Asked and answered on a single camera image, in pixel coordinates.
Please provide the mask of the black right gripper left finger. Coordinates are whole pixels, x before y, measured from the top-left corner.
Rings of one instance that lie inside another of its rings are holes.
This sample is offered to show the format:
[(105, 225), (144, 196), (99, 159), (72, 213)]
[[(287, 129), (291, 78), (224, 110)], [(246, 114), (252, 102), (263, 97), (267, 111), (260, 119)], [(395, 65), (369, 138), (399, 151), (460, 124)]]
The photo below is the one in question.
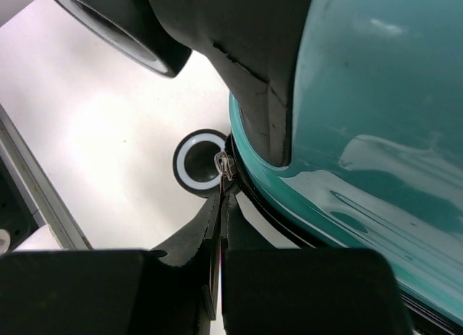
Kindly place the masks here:
[(152, 250), (1, 258), (3, 334), (208, 334), (217, 316), (221, 197)]

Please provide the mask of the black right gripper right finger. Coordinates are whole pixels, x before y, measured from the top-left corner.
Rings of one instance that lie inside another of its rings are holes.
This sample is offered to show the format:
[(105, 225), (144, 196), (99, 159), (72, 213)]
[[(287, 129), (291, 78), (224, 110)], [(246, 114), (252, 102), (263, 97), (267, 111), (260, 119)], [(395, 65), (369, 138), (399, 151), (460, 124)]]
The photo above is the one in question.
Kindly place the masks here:
[(276, 248), (234, 195), (222, 209), (221, 290), (228, 334), (411, 334), (394, 273), (374, 250)]

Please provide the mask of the pink and teal suitcase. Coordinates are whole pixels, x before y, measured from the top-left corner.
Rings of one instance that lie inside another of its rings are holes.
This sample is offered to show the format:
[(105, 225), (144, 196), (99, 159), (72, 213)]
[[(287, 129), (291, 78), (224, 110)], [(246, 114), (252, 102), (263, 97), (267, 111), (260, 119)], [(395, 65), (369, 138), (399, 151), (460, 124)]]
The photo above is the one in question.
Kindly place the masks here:
[(419, 332), (462, 332), (462, 0), (54, 1), (165, 77), (204, 55), (256, 206), (376, 249)]

